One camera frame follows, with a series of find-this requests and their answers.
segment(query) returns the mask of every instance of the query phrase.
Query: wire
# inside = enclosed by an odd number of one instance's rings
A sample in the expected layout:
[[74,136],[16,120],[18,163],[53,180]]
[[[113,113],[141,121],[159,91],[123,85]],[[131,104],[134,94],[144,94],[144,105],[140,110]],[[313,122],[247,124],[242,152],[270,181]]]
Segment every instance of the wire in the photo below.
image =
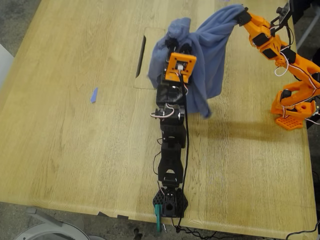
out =
[[[292,68],[298,69],[298,70],[300,70],[301,72],[303,72],[304,74],[308,75],[308,74],[307,74],[305,71],[303,71],[300,67],[294,66],[294,65],[292,65],[292,64],[290,64],[290,66],[291,66]],[[315,86],[315,84],[312,82],[312,80],[311,80],[311,78],[310,78],[309,76],[308,76],[308,78],[309,78],[309,82],[311,83],[312,87],[313,87],[314,89],[319,89],[319,88],[317,88],[317,87]]]
[[284,56],[284,59],[285,59],[285,62],[286,62],[286,68],[285,68],[285,71],[284,71],[282,74],[279,75],[279,74],[277,74],[277,69],[278,69],[279,67],[277,67],[277,68],[274,70],[274,74],[275,74],[277,77],[281,77],[281,76],[285,75],[286,72],[288,71],[289,65],[290,65],[287,57],[286,57],[281,51],[280,51],[280,54]]
[[310,120],[310,119],[308,119],[308,118],[306,118],[305,120],[307,120],[307,121],[309,121],[309,122],[312,122],[312,123],[314,123],[314,124],[316,124],[316,125],[320,125],[320,123],[317,123],[317,122],[315,122],[315,121],[312,121],[312,120]]
[[292,233],[289,233],[286,237],[285,237],[285,240],[288,240],[290,236],[292,235],[296,235],[296,234],[303,234],[303,233],[313,233],[317,230],[317,227],[320,223],[320,219],[318,220],[318,222],[316,223],[315,227],[313,230],[308,230],[308,231],[297,231],[297,232],[292,232]]
[[284,48],[281,49],[281,51],[287,49],[287,48],[290,48],[292,44],[294,44],[295,42],[295,35],[294,35],[294,32],[291,30],[291,28],[289,26],[286,26],[286,29],[289,29],[290,30],[290,33],[292,34],[292,41],[290,40],[291,39],[291,36],[289,36],[289,44],[287,46],[285,46]]
[[165,195],[164,191],[162,191],[162,188],[160,187],[159,181],[157,180],[156,183],[158,184],[159,190],[162,192],[163,195]]
[[165,106],[168,108],[168,109],[171,109],[172,112],[170,112],[168,115],[155,115],[155,113],[150,113],[150,116],[153,117],[153,118],[159,118],[159,119],[166,119],[170,116],[172,116],[174,113],[175,113],[175,109],[171,106],[169,106],[167,103],[165,104]]
[[316,178],[318,180],[318,184],[320,184],[319,174],[316,171],[312,171],[312,173],[316,175]]
[[[173,218],[171,218],[171,224],[174,228],[177,228],[178,226],[176,226],[174,224],[174,220]],[[222,237],[218,237],[218,236],[215,236],[215,234],[217,233],[217,231],[215,231],[211,236],[201,236],[200,232],[198,231],[191,231],[188,227],[186,227],[186,229],[188,230],[185,230],[183,229],[182,227],[179,228],[180,231],[184,231],[186,234],[192,234],[193,236],[197,237],[197,238],[200,238],[202,240],[209,240],[209,239],[212,239],[212,238],[215,238],[215,239],[228,239],[228,238],[239,238],[239,237],[242,237],[243,235],[235,235],[235,234],[229,234],[229,233],[224,233],[224,232],[221,232],[222,234],[225,234],[225,235],[228,235],[228,236],[222,236]]]
[[160,139],[162,140],[162,137],[159,137],[159,138],[156,140],[156,142],[157,142],[159,145],[162,145],[162,143],[159,142]]
[[154,172],[155,175],[158,175],[158,173],[156,173],[156,171],[155,171],[155,160],[156,160],[156,157],[157,157],[160,153],[161,153],[161,151],[160,151],[158,154],[156,154],[156,155],[154,156],[154,158],[153,158],[152,170],[153,170],[153,172]]
[[187,168],[188,168],[188,157],[189,157],[189,125],[188,125],[188,109],[187,109],[187,97],[186,97],[186,92],[184,89],[184,79],[183,76],[181,74],[178,75],[179,76],[179,80],[181,83],[181,88],[182,90],[182,96],[183,96],[183,102],[184,102],[184,116],[185,116],[185,129],[186,129],[186,154],[185,154],[185,167],[184,167],[184,174],[183,174],[183,180],[182,180],[182,207],[181,207],[181,215],[180,215],[180,219],[178,222],[177,227],[180,228],[180,223],[181,223],[181,219],[182,219],[182,215],[183,215],[183,211],[184,206],[185,206],[185,198],[184,198],[184,189],[185,189],[185,182],[186,182],[186,175],[187,175]]

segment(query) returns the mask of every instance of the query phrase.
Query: robotic arm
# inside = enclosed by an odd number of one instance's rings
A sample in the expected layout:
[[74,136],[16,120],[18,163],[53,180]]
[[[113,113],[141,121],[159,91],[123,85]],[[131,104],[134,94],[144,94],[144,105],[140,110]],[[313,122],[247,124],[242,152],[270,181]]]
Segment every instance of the robotic arm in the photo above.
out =
[[289,29],[291,11],[288,3],[277,9],[279,16],[271,23],[247,11],[246,8],[236,20],[248,31],[251,45],[268,60],[274,60],[277,67],[286,68],[286,71],[291,72],[298,80],[285,85],[283,90],[277,93],[271,113],[282,116],[275,122],[287,130],[302,128],[303,121],[318,112],[312,98],[320,95],[320,67],[292,51],[291,44],[281,41],[279,35],[275,34],[283,27]]

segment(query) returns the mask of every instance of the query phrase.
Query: blue cloth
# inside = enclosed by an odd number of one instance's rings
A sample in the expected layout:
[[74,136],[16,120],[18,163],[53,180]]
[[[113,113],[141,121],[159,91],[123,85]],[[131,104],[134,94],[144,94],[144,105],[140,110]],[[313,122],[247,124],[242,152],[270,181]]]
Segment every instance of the blue cloth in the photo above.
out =
[[148,77],[154,88],[157,78],[165,67],[168,48],[165,41],[177,39],[179,46],[188,43],[196,63],[192,72],[193,82],[188,88],[187,109],[189,113],[201,113],[205,118],[211,115],[207,99],[221,93],[224,77],[226,44],[237,24],[235,16],[245,8],[233,4],[221,8],[210,16],[195,32],[189,32],[191,19],[183,17],[172,21],[165,36],[160,39],[152,52]]

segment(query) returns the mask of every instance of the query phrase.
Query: white chair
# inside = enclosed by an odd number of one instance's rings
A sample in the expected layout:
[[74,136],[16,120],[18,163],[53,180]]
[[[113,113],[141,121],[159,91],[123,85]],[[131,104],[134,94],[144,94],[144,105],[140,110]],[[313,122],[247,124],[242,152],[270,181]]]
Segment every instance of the white chair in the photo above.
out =
[[80,227],[58,221],[34,207],[28,207],[26,213],[42,223],[25,230],[15,240],[105,240],[99,236],[88,236]]
[[0,88],[13,61],[14,57],[0,44]]
[[308,37],[309,33],[311,32],[311,30],[313,29],[313,27],[316,25],[317,21],[320,18],[320,6],[317,3],[312,4],[312,8],[315,11],[315,17],[312,20],[312,22],[310,23],[310,25],[308,26],[308,28],[305,30],[305,32],[303,33],[301,39],[299,40],[298,44],[296,45],[296,49],[298,50],[301,45],[304,43],[304,41],[306,40],[306,38]]

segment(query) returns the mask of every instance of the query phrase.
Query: white wire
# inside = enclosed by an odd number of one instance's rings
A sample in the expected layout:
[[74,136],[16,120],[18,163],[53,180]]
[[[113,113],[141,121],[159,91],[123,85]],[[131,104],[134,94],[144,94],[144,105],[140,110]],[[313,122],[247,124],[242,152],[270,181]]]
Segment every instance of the white wire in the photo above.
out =
[[165,195],[164,191],[162,191],[162,188],[160,187],[159,181],[157,180],[156,183],[158,184],[158,187],[160,189],[160,191],[162,192],[163,195]]
[[310,120],[310,119],[308,119],[308,118],[306,118],[305,120],[310,121],[310,122],[312,122],[312,123],[314,123],[314,124],[320,125],[320,123],[317,123],[317,122],[315,122],[315,121],[312,121],[312,120]]
[[153,118],[159,118],[159,119],[165,119],[165,118],[168,118],[170,116],[172,116],[174,113],[175,113],[175,109],[171,106],[169,106],[167,103],[165,104],[165,106],[168,108],[168,109],[171,109],[172,112],[170,112],[168,115],[155,115],[153,113],[150,113],[150,116],[153,117]]
[[288,61],[287,57],[286,57],[281,51],[280,51],[280,54],[284,56],[284,59],[285,59],[285,62],[286,62],[286,68],[285,68],[285,71],[284,71],[282,74],[279,75],[279,74],[277,74],[277,69],[278,69],[279,67],[277,67],[277,68],[274,70],[274,74],[275,74],[277,77],[281,77],[281,76],[285,75],[286,72],[288,71],[288,68],[289,68],[289,61]]
[[[295,68],[295,69],[300,70],[300,72],[302,72],[303,74],[305,74],[305,72],[304,72],[300,67],[296,67],[296,66],[294,66],[294,65],[292,65],[292,64],[290,64],[290,66],[291,66],[292,68]],[[311,83],[312,87],[313,87],[314,89],[318,89],[318,88],[315,86],[315,84],[312,82],[312,80],[311,80],[311,78],[310,78],[309,76],[308,76],[308,78],[309,78],[309,82]]]

